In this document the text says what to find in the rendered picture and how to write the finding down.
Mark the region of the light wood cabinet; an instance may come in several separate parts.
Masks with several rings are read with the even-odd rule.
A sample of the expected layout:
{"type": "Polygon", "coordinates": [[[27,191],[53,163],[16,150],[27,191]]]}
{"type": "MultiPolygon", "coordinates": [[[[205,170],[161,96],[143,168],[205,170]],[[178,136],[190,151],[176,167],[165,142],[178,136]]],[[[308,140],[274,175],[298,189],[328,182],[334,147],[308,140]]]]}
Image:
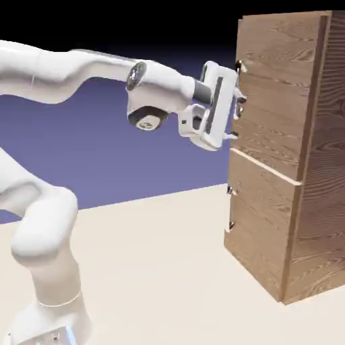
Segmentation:
{"type": "Polygon", "coordinates": [[[327,11],[281,303],[345,285],[345,11],[327,11]]]}

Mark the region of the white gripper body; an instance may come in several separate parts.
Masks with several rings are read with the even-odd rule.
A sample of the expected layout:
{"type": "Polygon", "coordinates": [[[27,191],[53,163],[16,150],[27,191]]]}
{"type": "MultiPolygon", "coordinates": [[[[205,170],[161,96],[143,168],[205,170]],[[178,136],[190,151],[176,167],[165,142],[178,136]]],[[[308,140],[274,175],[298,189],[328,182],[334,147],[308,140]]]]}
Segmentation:
{"type": "Polygon", "coordinates": [[[222,136],[226,133],[228,118],[232,116],[237,73],[213,61],[207,61],[204,67],[203,82],[212,91],[212,104],[205,113],[205,126],[199,139],[203,149],[216,151],[222,147],[222,136]]]}

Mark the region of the small wood cabinet door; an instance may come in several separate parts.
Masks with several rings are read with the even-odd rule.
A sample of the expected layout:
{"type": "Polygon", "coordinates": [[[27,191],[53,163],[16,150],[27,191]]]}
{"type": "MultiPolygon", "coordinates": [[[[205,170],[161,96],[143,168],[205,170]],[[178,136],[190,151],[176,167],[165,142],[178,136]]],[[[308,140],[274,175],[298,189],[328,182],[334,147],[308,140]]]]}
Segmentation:
{"type": "Polygon", "coordinates": [[[228,185],[233,188],[234,227],[225,232],[224,246],[274,299],[281,301],[288,242],[302,183],[232,148],[228,185]]]}

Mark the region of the large wood cabinet door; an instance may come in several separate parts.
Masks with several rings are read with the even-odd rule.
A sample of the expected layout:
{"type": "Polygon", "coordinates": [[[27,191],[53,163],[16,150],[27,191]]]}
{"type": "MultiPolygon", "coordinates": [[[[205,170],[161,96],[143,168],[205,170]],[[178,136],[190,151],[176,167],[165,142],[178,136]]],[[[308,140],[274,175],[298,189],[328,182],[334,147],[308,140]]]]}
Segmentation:
{"type": "Polygon", "coordinates": [[[248,15],[239,22],[237,59],[247,96],[232,129],[237,150],[289,179],[302,179],[305,123],[315,93],[327,11],[248,15]]]}

